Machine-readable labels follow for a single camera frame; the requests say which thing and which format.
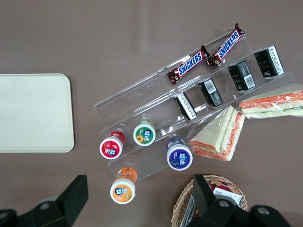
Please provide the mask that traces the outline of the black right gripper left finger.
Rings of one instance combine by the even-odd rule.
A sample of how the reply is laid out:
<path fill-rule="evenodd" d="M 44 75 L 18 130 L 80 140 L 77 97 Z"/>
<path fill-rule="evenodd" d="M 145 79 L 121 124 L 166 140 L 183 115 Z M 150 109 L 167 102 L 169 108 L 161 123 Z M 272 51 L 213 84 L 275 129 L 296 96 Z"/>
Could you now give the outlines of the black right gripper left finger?
<path fill-rule="evenodd" d="M 56 199 L 43 200 L 18 216 L 13 209 L 0 211 L 2 227 L 71 227 L 88 201 L 88 180 L 78 175 Z"/>

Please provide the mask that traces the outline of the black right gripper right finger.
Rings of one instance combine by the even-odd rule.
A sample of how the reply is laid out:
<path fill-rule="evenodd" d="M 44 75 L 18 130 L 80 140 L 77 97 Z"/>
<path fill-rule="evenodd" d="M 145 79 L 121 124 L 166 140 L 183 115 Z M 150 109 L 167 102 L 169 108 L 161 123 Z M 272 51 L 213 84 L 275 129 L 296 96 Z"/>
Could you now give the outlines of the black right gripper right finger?
<path fill-rule="evenodd" d="M 216 198 L 202 174 L 193 178 L 193 196 L 198 216 L 190 227 L 289 227 L 289 222 L 275 208 L 255 205 L 249 212 L 227 197 Z"/>

